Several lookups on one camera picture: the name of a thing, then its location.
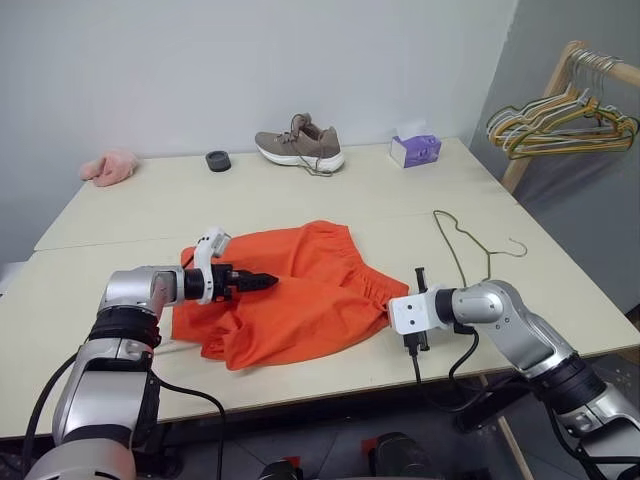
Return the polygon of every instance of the black cable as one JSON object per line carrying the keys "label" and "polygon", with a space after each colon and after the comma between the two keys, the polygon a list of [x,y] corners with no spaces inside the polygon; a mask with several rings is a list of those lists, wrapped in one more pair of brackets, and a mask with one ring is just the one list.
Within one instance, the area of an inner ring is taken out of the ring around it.
{"label": "black cable", "polygon": [[27,432],[24,434],[24,443],[22,444],[22,477],[25,478],[29,470],[31,469],[31,455],[33,453],[33,442],[36,436],[36,429],[38,428],[38,420],[40,414],[44,408],[44,404],[47,401],[47,397],[51,393],[53,386],[58,379],[62,376],[69,366],[76,361],[77,353],[71,355],[61,366],[51,375],[51,378],[40,392],[40,396],[33,407],[31,417],[29,418],[29,424],[27,425]]}
{"label": "black cable", "polygon": [[5,467],[15,473],[22,473],[18,467],[13,465],[9,460],[7,460],[4,455],[0,455],[0,463],[2,463]]}
{"label": "black cable", "polygon": [[558,420],[556,419],[555,414],[553,413],[553,410],[551,409],[551,406],[549,406],[549,404],[547,402],[544,402],[544,408],[547,411],[547,416],[549,417],[549,422],[551,422],[551,429],[553,430],[553,434],[556,436],[556,439],[558,440],[558,443],[560,443],[560,446],[564,449],[565,452],[567,452],[569,455],[571,455],[573,458],[575,458],[576,460],[578,460],[580,463],[588,463],[588,464],[598,464],[598,463],[602,463],[602,464],[624,464],[624,463],[629,463],[629,464],[640,464],[640,457],[631,457],[631,456],[626,456],[626,457],[590,457],[589,455],[586,455],[584,453],[580,453],[576,450],[574,450],[573,448],[571,448],[571,445],[569,445],[567,443],[567,441],[565,440],[565,438],[562,436],[562,432],[560,431],[560,426],[558,425]]}
{"label": "black cable", "polygon": [[473,353],[474,353],[474,352],[476,351],[476,349],[478,348],[478,344],[480,343],[480,335],[478,335],[478,332],[477,332],[477,330],[476,330],[475,328],[473,329],[472,335],[473,335],[473,343],[471,344],[471,347],[469,347],[469,350],[467,350],[467,351],[464,353],[464,355],[462,355],[462,356],[461,356],[461,357],[456,361],[456,363],[454,363],[454,364],[451,366],[451,369],[449,370],[449,381],[450,381],[453,385],[455,385],[458,389],[466,388],[466,389],[469,389],[469,390],[481,391],[480,389],[475,388],[475,387],[472,387],[472,386],[470,386],[470,385],[469,385],[469,386],[467,386],[467,385],[462,385],[462,384],[461,384],[461,383],[460,383],[460,382],[459,382],[459,381],[454,377],[454,375],[455,375],[455,373],[456,373],[456,370],[458,370],[458,368],[460,368],[460,366],[461,366],[464,362],[466,362],[466,361],[469,359],[469,357],[470,357],[471,355],[473,355]]}
{"label": "black cable", "polygon": [[224,411],[224,407],[218,401],[218,399],[216,399],[215,397],[212,397],[207,393],[200,392],[198,390],[191,390],[189,388],[177,387],[175,385],[171,385],[170,383],[165,382],[161,378],[158,378],[157,375],[155,376],[158,379],[158,382],[160,382],[161,387],[166,388],[167,390],[171,390],[173,392],[184,393],[186,395],[193,395],[194,397],[204,398],[205,400],[208,400],[211,403],[213,403],[218,409],[218,412],[220,412],[220,440],[218,442],[218,466],[217,466],[216,479],[222,480],[222,453],[224,449],[224,427],[227,423],[227,414]]}
{"label": "black cable", "polygon": [[463,410],[466,410],[470,406],[482,400],[487,393],[495,392],[502,389],[508,389],[508,388],[513,388],[513,389],[522,389],[522,388],[532,389],[533,388],[530,385],[526,385],[526,384],[508,385],[508,382],[510,382],[514,378],[513,376],[510,376],[510,377],[498,380],[493,384],[487,385],[486,387],[483,387],[482,389],[478,390],[478,392],[473,397],[471,397],[470,399],[466,400],[465,402],[459,405],[443,405],[441,403],[436,402],[434,399],[432,399],[423,388],[422,377],[420,375],[420,365],[418,364],[418,356],[411,355],[411,360],[413,361],[413,370],[416,375],[416,384],[418,385],[418,388],[420,389],[422,396],[427,401],[427,403],[429,403],[431,406],[446,413],[460,413]]}

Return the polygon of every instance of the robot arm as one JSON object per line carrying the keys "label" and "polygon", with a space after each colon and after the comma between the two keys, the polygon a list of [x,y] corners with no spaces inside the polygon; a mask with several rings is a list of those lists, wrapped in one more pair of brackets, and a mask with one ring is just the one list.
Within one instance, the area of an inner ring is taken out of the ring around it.
{"label": "robot arm", "polygon": [[[567,341],[524,305],[516,289],[498,280],[468,288],[434,288],[389,302],[401,334],[474,325],[551,406],[560,423],[593,457],[640,456],[640,413],[603,382]],[[631,465],[599,465],[607,478]]]}
{"label": "robot arm", "polygon": [[163,308],[185,300],[228,300],[231,287],[261,290],[278,281],[212,265],[229,241],[216,227],[198,241],[195,268],[139,267],[111,276],[54,412],[56,448],[34,465],[29,480],[135,478],[131,448],[157,422],[160,385],[151,363]]}

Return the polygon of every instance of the black round object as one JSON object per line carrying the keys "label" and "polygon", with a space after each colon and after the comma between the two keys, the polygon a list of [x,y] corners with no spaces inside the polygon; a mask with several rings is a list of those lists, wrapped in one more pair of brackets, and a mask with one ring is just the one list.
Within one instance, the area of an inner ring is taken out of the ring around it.
{"label": "black round object", "polygon": [[209,170],[212,172],[224,172],[231,168],[231,160],[229,160],[229,154],[224,150],[214,150],[207,153],[205,157]]}

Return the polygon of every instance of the orange shorts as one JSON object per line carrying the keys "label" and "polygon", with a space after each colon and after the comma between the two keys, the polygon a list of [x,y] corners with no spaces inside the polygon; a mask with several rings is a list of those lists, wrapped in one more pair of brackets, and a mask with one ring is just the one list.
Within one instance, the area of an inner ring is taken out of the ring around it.
{"label": "orange shorts", "polygon": [[[193,247],[182,251],[185,262]],[[173,309],[173,338],[202,344],[227,368],[278,365],[338,352],[388,325],[390,298],[409,287],[368,267],[349,229],[325,221],[234,238],[214,263],[265,272],[279,282],[234,292],[230,302]]]}

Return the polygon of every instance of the gray wall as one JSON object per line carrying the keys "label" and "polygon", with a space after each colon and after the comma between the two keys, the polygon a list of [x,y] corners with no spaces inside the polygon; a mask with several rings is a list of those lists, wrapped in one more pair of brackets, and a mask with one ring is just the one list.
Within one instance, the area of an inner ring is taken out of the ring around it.
{"label": "gray wall", "polygon": [[[539,97],[570,40],[640,66],[639,25],[638,0],[520,0],[471,151],[500,178],[505,156],[485,134],[491,114]],[[608,80],[605,101],[640,115],[637,88]],[[636,142],[626,153],[540,157],[516,192],[622,311],[640,303],[639,152]]]}
{"label": "gray wall", "polygon": [[0,264],[31,253],[108,147],[248,150],[305,111],[345,144],[425,116],[469,143],[515,5],[0,1]]}

